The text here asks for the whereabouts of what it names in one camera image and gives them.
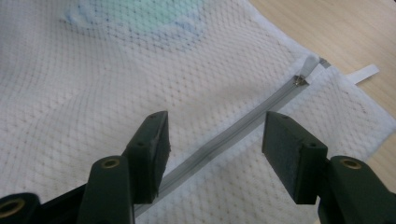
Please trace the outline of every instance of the table surface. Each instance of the table surface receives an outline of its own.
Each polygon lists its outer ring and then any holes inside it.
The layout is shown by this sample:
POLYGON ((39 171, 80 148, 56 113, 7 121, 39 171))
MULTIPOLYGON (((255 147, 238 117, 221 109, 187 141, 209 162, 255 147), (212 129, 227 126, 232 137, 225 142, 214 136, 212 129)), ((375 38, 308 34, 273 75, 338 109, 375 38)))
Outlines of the table surface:
MULTIPOLYGON (((373 63, 379 73, 358 86, 396 118, 396 2, 250 0, 265 18, 344 74, 373 63)), ((367 161, 396 192, 396 134, 367 161)))

